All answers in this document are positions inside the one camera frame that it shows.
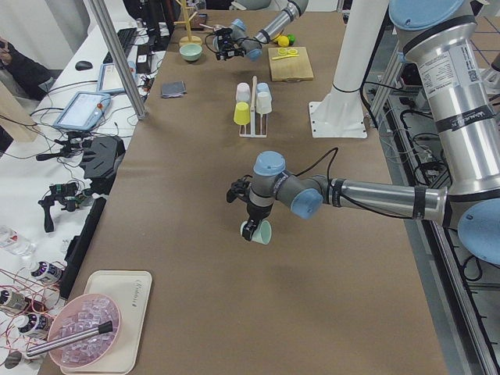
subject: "white tray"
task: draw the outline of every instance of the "white tray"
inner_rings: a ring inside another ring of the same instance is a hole
[[[108,295],[122,314],[120,332],[113,347],[96,363],[82,370],[61,367],[64,374],[124,375],[135,365],[142,324],[148,305],[152,276],[147,271],[96,271],[87,281],[84,293]]]

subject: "metal muddler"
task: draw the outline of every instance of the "metal muddler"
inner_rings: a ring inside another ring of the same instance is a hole
[[[88,330],[82,330],[81,332],[61,337],[58,338],[57,340],[46,342],[45,344],[33,346],[27,350],[26,357],[33,358],[36,357],[37,355],[50,352],[51,350],[57,348],[61,348],[62,346],[66,346],[77,341],[85,340],[86,338],[97,336],[98,334],[107,334],[112,330],[113,330],[113,322],[110,320],[109,322],[99,324],[97,327],[90,328]]]

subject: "yellow cup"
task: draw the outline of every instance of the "yellow cup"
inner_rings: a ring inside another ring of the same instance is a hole
[[[250,107],[247,102],[238,102],[234,108],[234,122],[238,125],[246,125],[250,122]]]

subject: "black sleeve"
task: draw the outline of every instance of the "black sleeve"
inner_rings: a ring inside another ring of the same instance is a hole
[[[7,71],[30,98],[42,100],[46,93],[38,85],[51,78],[48,69],[17,51],[10,43],[9,54],[12,62],[5,66]]]

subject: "bowl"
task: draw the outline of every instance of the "bowl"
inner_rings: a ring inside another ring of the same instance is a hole
[[[196,61],[202,55],[203,48],[201,45],[189,43],[180,47],[179,52],[182,58],[186,61]]]
[[[120,310],[107,295],[81,295],[69,302],[52,322],[48,341],[96,327],[109,320],[112,321],[112,332],[52,350],[48,353],[52,361],[67,369],[83,369],[96,363],[110,350],[120,331]]]

